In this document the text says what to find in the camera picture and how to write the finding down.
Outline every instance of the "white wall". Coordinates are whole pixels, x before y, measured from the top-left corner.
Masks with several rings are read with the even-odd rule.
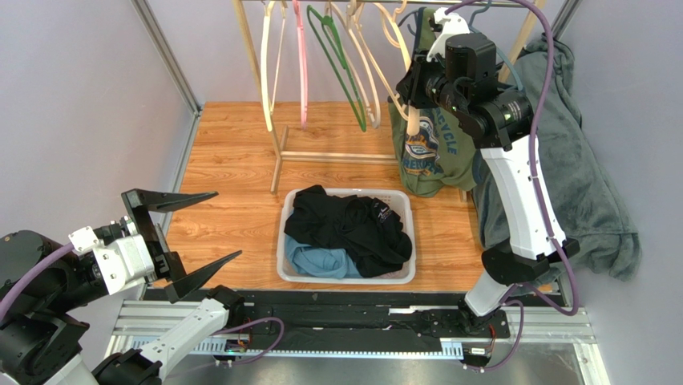
[[[554,19],[562,3],[563,0],[548,0],[545,13],[549,20]],[[240,27],[231,1],[150,0],[150,4],[192,90],[201,103],[261,100],[253,81],[246,47],[242,42]],[[302,2],[301,8],[304,12],[309,4],[322,13],[323,2]],[[345,9],[345,2],[336,4],[342,11]],[[244,5],[257,58],[260,58],[264,5],[258,1],[245,1]],[[281,58],[281,82],[277,92],[279,101],[300,99],[296,19],[291,3],[289,5]],[[387,8],[392,12],[395,7],[395,4],[388,4]],[[409,6],[407,9],[410,11],[417,8],[417,6]],[[475,8],[466,7],[460,14],[469,19],[473,9]],[[393,48],[382,33],[379,15],[377,8],[366,5],[362,16],[363,36],[390,84],[395,85],[406,74],[406,71],[400,51]],[[508,52],[525,16],[526,10],[492,8],[486,14],[477,16],[475,26]],[[276,6],[269,37],[269,58],[271,58],[269,78],[271,80],[274,77],[281,20],[279,7]],[[303,20],[309,64],[309,99],[314,101],[346,100],[305,14]],[[349,42],[339,24],[337,28],[340,28],[340,37],[342,41],[345,41],[345,46],[350,49],[353,44]],[[536,25],[535,30],[540,32],[540,26]],[[412,50],[413,39],[406,25],[403,26],[402,31],[409,50]],[[356,68],[362,68],[361,62],[356,60],[357,56],[352,57]],[[379,80],[376,81],[378,90],[382,89],[380,97],[385,100],[388,94]]]
[[[683,4],[583,2],[576,54],[584,131],[625,199],[643,247],[629,283],[583,274],[580,291],[613,383],[680,383],[683,346]]]
[[[123,191],[170,189],[192,122],[129,1],[0,2],[0,116],[0,235],[60,242],[124,215]],[[74,312],[90,367],[131,295]]]

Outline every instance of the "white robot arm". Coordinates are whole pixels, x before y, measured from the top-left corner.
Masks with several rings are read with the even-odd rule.
[[[31,231],[5,236],[0,241],[2,373],[20,384],[161,383],[199,342],[226,326],[241,325],[244,299],[218,286],[165,335],[141,351],[112,355],[91,373],[79,345],[89,325],[68,315],[106,295],[160,279],[171,282],[165,288],[170,302],[201,288],[241,251],[186,274],[150,212],[175,211],[215,195],[125,192],[127,216],[77,230],[65,246]]]
[[[538,160],[538,176],[531,175],[533,109],[523,92],[498,82],[495,44],[483,34],[471,34],[464,20],[447,14],[447,8],[436,10],[432,27],[440,36],[429,51],[415,52],[397,90],[413,107],[441,107],[459,119],[460,128],[472,137],[491,169],[510,226],[510,238],[483,253],[485,271],[459,304],[470,313],[469,323],[476,329],[500,307],[511,286],[533,281],[557,260],[535,194],[535,178],[558,244],[571,256],[578,252],[578,243],[567,239],[557,223]]]

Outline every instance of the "black t-shirt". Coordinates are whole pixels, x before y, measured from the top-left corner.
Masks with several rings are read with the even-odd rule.
[[[285,233],[323,249],[345,249],[365,278],[399,271],[412,243],[401,217],[377,198],[331,197],[320,185],[297,192]]]

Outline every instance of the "metal pole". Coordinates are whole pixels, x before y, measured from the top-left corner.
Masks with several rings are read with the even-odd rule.
[[[574,17],[576,9],[579,8],[583,0],[565,0],[560,8],[560,12],[557,13],[555,21],[552,22],[552,37],[559,39],[562,34],[567,30],[569,22]]]
[[[201,111],[201,104],[197,101],[195,94],[192,93],[192,89],[190,88],[188,80],[180,70],[180,65],[178,64],[176,57],[173,55],[171,47],[168,45],[168,41],[164,37],[164,33],[161,31],[159,22],[156,21],[156,17],[152,12],[149,3],[147,0],[131,0],[131,2],[133,7],[135,7],[135,10],[138,12],[143,24],[147,28],[149,36],[152,38],[152,41],[154,42],[156,49],[159,51],[161,58],[164,60],[166,68],[168,68],[168,72],[171,73],[171,77],[176,83],[178,91],[180,91],[180,94],[183,96],[183,99],[188,105],[190,111],[192,111],[194,116],[197,117]]]

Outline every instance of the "wooden hanger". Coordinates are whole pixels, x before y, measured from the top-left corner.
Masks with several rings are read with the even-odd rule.
[[[336,62],[332,59],[332,55],[329,54],[329,50],[327,49],[325,41],[318,33],[317,28],[313,20],[311,19],[311,15],[314,16],[315,19],[317,19],[320,23],[320,28],[322,29],[322,32],[325,35],[326,41],[329,44],[329,48],[332,49],[332,52],[334,53],[334,56],[337,59]],[[309,25],[311,26],[311,29],[313,29],[315,37],[320,43],[322,50],[325,52],[325,56],[327,57],[329,64],[332,66],[332,69],[334,70],[334,74],[337,76],[337,80],[339,80],[341,88],[344,90],[344,93],[346,94],[346,98],[349,100],[351,108],[353,108],[354,110],[354,115],[356,115],[358,125],[361,126],[361,130],[365,132],[366,114],[362,113],[363,103],[361,101],[360,95],[358,94],[358,87],[356,86],[355,78],[351,74],[349,62],[346,60],[346,55],[344,54],[344,47],[341,45],[342,41],[339,39],[339,33],[337,32],[337,27],[334,25],[334,19],[332,19],[332,17],[329,15],[322,16],[315,10],[315,8],[313,8],[313,6],[306,7],[306,16],[308,17]],[[358,106],[356,106],[356,104],[354,103],[354,99],[351,98],[349,89],[346,87],[344,79],[342,79],[342,76],[339,74],[337,64],[339,64],[342,70],[346,70],[346,78],[351,84],[351,88],[354,90],[355,101],[358,103]]]
[[[280,3],[282,13],[282,28],[280,30],[280,44],[277,48],[277,60],[275,62],[275,83],[273,85],[273,99],[268,95],[268,36],[270,32],[270,19],[273,15],[273,8],[275,4]],[[263,106],[263,113],[266,115],[265,126],[268,131],[273,130],[273,120],[269,116],[273,115],[275,108],[275,94],[277,92],[277,78],[280,74],[280,57],[282,56],[282,41],[285,37],[285,20],[287,3],[284,0],[271,0],[265,7],[265,15],[263,17],[263,37],[261,38],[261,104]]]
[[[297,17],[297,40],[299,42],[299,79],[301,83],[301,129],[306,129],[309,110],[309,71],[306,66],[306,41],[304,39],[304,21],[299,8],[299,0],[292,0],[294,14]]]
[[[370,81],[370,89],[372,91],[372,96],[374,99],[374,111],[370,105],[370,101],[368,100],[365,87],[363,87],[363,83],[360,79],[360,76],[358,75],[358,72],[356,71],[356,69],[354,67],[353,62],[351,62],[349,60],[348,64],[349,64],[349,67],[351,68],[351,72],[353,73],[354,78],[356,79],[356,83],[358,84],[358,89],[361,92],[361,96],[363,98],[363,103],[364,103],[364,106],[366,108],[366,113],[367,113],[368,117],[370,118],[370,124],[372,125],[373,128],[378,128],[379,124],[381,123],[381,119],[382,119],[382,105],[380,104],[380,101],[379,101],[379,96],[377,93],[377,87],[375,86],[374,77],[372,76],[372,72],[370,71],[370,65],[368,65],[366,55],[363,52],[363,49],[361,48],[360,44],[358,43],[358,39],[356,38],[356,35],[354,34],[353,30],[351,29],[352,17],[354,15],[355,11],[349,12],[349,10],[352,8],[352,6],[355,6],[355,2],[353,2],[353,3],[354,3],[353,5],[349,4],[347,6],[347,13],[346,13],[346,16],[344,16],[342,14],[342,11],[339,9],[339,7],[337,7],[336,4],[332,3],[331,1],[328,1],[325,4],[325,14],[330,15],[330,16],[332,14],[337,15],[339,22],[344,26],[344,29],[346,30],[346,34],[349,36],[351,41],[354,43],[354,45],[356,46],[356,50],[358,51],[358,54],[361,56],[361,61],[363,62],[363,67],[366,69],[366,74],[367,74],[368,80]]]
[[[401,6],[394,10],[394,13],[391,15],[391,20],[393,20],[394,22],[398,22],[397,21],[398,16],[400,14],[402,14],[403,11],[406,10],[407,6],[408,6],[408,0],[403,0],[403,3],[401,3]],[[392,46],[394,46],[396,48],[400,48],[401,44],[397,40],[394,40],[394,38],[389,33],[389,28],[386,27],[386,21],[384,20],[384,18],[381,18],[380,20],[382,20],[382,30],[384,31],[384,36],[386,37],[387,40],[389,40],[389,44],[391,44]]]
[[[377,64],[377,60],[374,59],[374,56],[372,55],[372,52],[370,51],[370,48],[368,47],[365,38],[363,38],[362,34],[362,25],[360,24],[360,17],[362,15],[362,10],[363,6],[365,4],[361,4],[358,7],[357,12],[353,16],[353,21],[354,25],[356,27],[356,30],[358,31],[358,41],[361,43],[361,46],[364,50],[364,52],[367,55],[367,58],[370,60],[372,63],[375,71],[377,72],[377,75],[379,76],[379,79],[382,81],[382,84],[384,84],[384,87],[386,88],[387,92],[389,92],[389,97],[391,100],[394,102],[396,105],[396,108],[398,109],[398,112],[401,114],[401,117],[404,120],[407,120],[408,122],[408,128],[407,132],[409,135],[416,135],[419,133],[420,130],[420,114],[419,111],[415,107],[411,106],[404,106],[401,104],[401,101],[398,99],[398,93],[396,93],[394,87],[389,85],[389,82],[386,80],[386,77],[384,76],[384,73],[382,73],[382,69],[379,67]],[[410,52],[408,51],[408,46],[406,45],[406,41],[403,40],[403,35],[401,34],[401,31],[398,29],[398,25],[394,20],[392,19],[391,15],[389,14],[389,11],[386,10],[382,4],[379,3],[373,3],[379,11],[380,11],[380,18],[386,18],[386,21],[389,23],[391,26],[391,29],[394,30],[394,34],[396,35],[396,41],[398,43],[398,48],[401,50],[401,56],[403,58],[403,65],[406,68],[406,71],[408,71],[408,68],[410,67]]]

